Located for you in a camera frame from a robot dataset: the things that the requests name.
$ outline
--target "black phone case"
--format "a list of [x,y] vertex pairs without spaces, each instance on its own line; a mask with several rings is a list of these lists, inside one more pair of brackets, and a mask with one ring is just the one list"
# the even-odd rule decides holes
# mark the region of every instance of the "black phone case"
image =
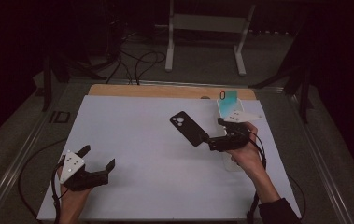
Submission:
[[195,147],[209,138],[206,133],[185,111],[181,111],[170,118],[171,123],[191,142]]

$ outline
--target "white tabletop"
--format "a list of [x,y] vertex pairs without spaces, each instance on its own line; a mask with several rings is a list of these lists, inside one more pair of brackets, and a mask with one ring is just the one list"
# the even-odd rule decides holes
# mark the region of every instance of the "white tabletop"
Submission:
[[[281,197],[300,215],[259,101],[242,101],[245,111],[260,114],[258,136],[267,170]],[[244,172],[225,169],[221,153],[207,144],[193,147],[170,123],[180,111],[211,137],[224,135],[217,124],[215,100],[86,96],[64,148],[84,157],[95,172],[116,159],[109,184],[95,188],[80,218],[90,220],[233,220],[246,217],[254,187]],[[51,189],[38,219],[53,220]]]

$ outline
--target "floor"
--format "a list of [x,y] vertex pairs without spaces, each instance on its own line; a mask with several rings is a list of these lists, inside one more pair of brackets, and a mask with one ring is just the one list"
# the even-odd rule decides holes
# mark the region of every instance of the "floor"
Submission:
[[[287,35],[248,34],[243,47],[247,75],[240,77],[234,63],[233,41],[191,41],[184,35],[181,33],[176,39],[173,71],[165,72],[164,62],[155,63],[141,76],[140,84],[246,87],[275,74],[293,41]],[[150,64],[136,66],[137,60],[128,54],[139,58],[149,52],[147,49],[165,53],[164,37],[166,35],[159,35],[155,40],[147,40],[143,36],[130,35],[121,47],[125,52],[121,54],[122,64],[108,83],[135,84],[135,74],[139,76]],[[151,53],[143,60],[155,61],[157,55],[159,61],[160,53]],[[94,63],[102,60],[92,58]],[[98,74],[109,77],[117,65],[113,63]],[[35,80],[40,88],[43,85],[41,75]],[[316,89],[310,89],[309,123],[303,124],[296,113],[295,98],[281,92],[285,81],[279,80],[256,94],[274,132],[287,172],[303,187],[304,194],[291,181],[301,211],[305,210],[304,223],[354,223],[354,162],[347,147]],[[18,183],[21,183],[22,195],[37,212],[50,182],[51,169],[60,157],[82,98],[91,84],[104,82],[71,70],[69,83],[53,79],[53,103],[48,112],[41,111],[43,97],[32,95],[2,126],[0,223],[35,222],[21,202]],[[66,123],[51,122],[54,111],[69,112],[71,119]]]

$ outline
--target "sleeve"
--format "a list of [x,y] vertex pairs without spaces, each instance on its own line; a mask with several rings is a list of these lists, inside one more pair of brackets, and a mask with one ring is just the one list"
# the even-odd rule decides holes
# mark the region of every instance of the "sleeve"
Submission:
[[259,205],[264,224],[299,224],[300,219],[293,212],[290,204],[285,198],[273,203],[263,203]]

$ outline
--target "dark background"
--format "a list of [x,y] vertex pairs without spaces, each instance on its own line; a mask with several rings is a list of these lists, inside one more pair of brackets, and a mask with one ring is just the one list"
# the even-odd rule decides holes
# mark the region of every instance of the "dark background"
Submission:
[[[214,9],[216,2],[180,0],[176,9],[234,16],[246,8],[228,2],[233,7],[224,3]],[[43,55],[50,46],[75,59],[84,60],[87,56],[84,36],[69,1],[42,4],[32,0],[0,1],[0,126],[35,91],[32,77],[43,70]],[[168,2],[162,0],[129,0],[119,4],[121,19],[147,35],[153,34],[155,23],[167,24],[168,8]],[[307,15],[314,18],[314,23],[308,24],[304,32],[300,28],[302,17]],[[294,43],[284,65],[310,60],[311,83],[319,89],[354,158],[353,1],[315,5],[310,1],[263,3],[255,10],[251,29],[254,33],[304,34]]]

